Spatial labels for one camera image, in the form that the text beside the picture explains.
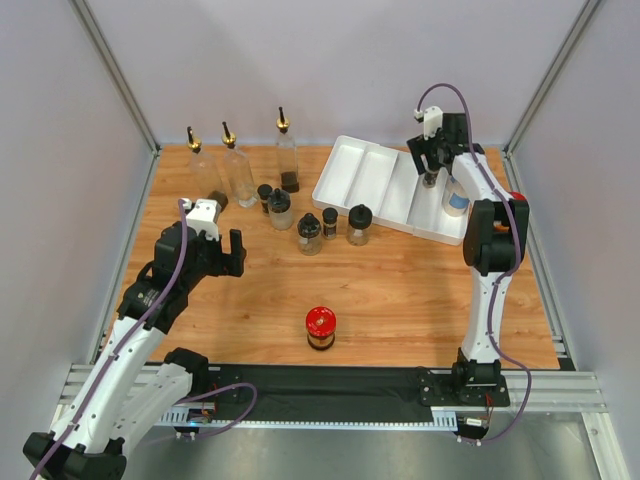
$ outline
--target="wooden tabletop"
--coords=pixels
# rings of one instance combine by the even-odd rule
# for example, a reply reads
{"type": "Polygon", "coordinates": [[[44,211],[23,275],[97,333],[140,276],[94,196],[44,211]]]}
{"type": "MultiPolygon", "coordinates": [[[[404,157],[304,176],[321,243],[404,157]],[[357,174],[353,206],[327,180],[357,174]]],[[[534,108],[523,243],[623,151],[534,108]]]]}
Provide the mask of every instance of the wooden tabletop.
{"type": "MultiPolygon", "coordinates": [[[[224,147],[207,151],[221,160],[224,147]]],[[[277,185],[273,147],[246,147],[256,185],[277,185]]],[[[292,195],[296,221],[305,212],[320,218],[311,192],[331,147],[300,147],[300,192],[292,195]]],[[[177,199],[198,198],[186,146],[164,149],[131,255],[124,286],[153,258],[160,232],[178,220],[177,199]]],[[[489,165],[507,185],[497,150],[489,165]]],[[[369,243],[353,247],[340,217],[338,238],[320,254],[303,256],[295,227],[276,231],[259,204],[231,203],[219,220],[223,249],[228,232],[242,231],[247,249],[241,278],[205,278],[189,307],[151,360],[176,347],[206,355],[212,363],[299,365],[451,366],[467,330],[471,275],[462,247],[372,226],[369,243]],[[318,352],[306,340],[305,316],[318,305],[338,318],[336,343],[318,352]]],[[[532,368],[558,368],[551,334],[528,259],[507,295],[501,345],[532,368]]]]}

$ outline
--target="red button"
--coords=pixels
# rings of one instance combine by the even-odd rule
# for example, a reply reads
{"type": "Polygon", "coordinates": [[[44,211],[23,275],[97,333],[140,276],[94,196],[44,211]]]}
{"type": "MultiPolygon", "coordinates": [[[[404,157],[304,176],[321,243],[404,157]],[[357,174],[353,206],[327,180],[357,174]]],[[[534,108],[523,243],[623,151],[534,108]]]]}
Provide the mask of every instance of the red button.
{"type": "Polygon", "coordinates": [[[336,315],[327,307],[316,307],[307,313],[307,332],[314,337],[328,337],[336,331],[336,315]]]}
{"type": "Polygon", "coordinates": [[[511,192],[511,196],[513,197],[514,200],[524,200],[525,202],[527,201],[525,196],[522,195],[520,192],[511,192]]]}

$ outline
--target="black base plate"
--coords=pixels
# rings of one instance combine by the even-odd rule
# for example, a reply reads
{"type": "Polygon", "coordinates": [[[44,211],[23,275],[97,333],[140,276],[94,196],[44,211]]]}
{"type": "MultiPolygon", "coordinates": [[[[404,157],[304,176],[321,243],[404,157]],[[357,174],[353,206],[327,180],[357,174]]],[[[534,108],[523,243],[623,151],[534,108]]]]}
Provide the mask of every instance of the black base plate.
{"type": "Polygon", "coordinates": [[[433,370],[423,369],[418,375],[420,382],[420,403],[430,407],[480,407],[487,406],[489,394],[494,407],[508,407],[510,405],[507,381],[500,375],[497,386],[465,387],[456,392],[451,373],[435,373],[433,370]]]}

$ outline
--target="white plastic tray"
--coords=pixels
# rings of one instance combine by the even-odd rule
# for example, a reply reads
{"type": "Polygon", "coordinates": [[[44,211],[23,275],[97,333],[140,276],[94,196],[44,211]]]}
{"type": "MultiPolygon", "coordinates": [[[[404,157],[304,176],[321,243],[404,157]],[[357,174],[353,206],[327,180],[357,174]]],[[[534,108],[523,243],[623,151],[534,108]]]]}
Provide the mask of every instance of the white plastic tray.
{"type": "Polygon", "coordinates": [[[467,215],[452,217],[442,209],[446,181],[442,169],[436,186],[426,189],[411,154],[341,136],[311,197],[317,208],[334,207],[341,215],[364,203],[373,212],[373,223],[459,245],[467,215]]]}

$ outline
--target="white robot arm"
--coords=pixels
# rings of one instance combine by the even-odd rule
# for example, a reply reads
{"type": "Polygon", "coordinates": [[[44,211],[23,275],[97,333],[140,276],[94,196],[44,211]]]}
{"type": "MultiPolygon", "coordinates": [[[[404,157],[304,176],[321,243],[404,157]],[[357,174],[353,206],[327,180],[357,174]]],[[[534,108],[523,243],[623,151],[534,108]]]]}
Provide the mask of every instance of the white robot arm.
{"type": "Polygon", "coordinates": [[[423,124],[423,133],[407,144],[418,173],[424,174],[422,185],[424,188],[435,186],[435,178],[444,168],[464,190],[468,200],[463,200],[472,205],[463,249],[473,278],[471,318],[458,361],[453,365],[452,388],[458,394],[467,395],[468,389],[475,388],[475,395],[477,387],[495,388],[504,380],[500,375],[500,355],[490,337],[493,336],[496,345],[499,343],[502,313],[511,282],[511,276],[505,272],[516,264],[517,251],[520,261],[524,255],[529,207],[524,197],[511,194],[500,185],[482,148],[468,144],[464,114],[443,113],[438,107],[429,107],[414,112],[414,116],[423,124]],[[519,248],[514,245],[513,225],[503,200],[516,221],[519,248]],[[498,291],[492,295],[498,281],[498,291]]]}
{"type": "Polygon", "coordinates": [[[176,222],[162,232],[154,260],[125,292],[120,317],[73,403],[51,432],[32,433],[27,440],[23,452],[34,466],[47,459],[45,478],[121,478],[126,458],[158,418],[179,400],[210,390],[208,359],[178,348],[167,355],[155,378],[125,403],[141,368],[187,307],[188,294],[200,280],[244,273],[246,250],[239,231],[231,231],[231,253],[222,253],[216,224],[220,205],[207,199],[195,204],[183,199],[183,205],[189,211],[184,261],[178,265],[183,226],[176,222]],[[174,275],[177,281],[169,286],[174,275]],[[165,290],[164,300],[150,311],[165,290]]]}

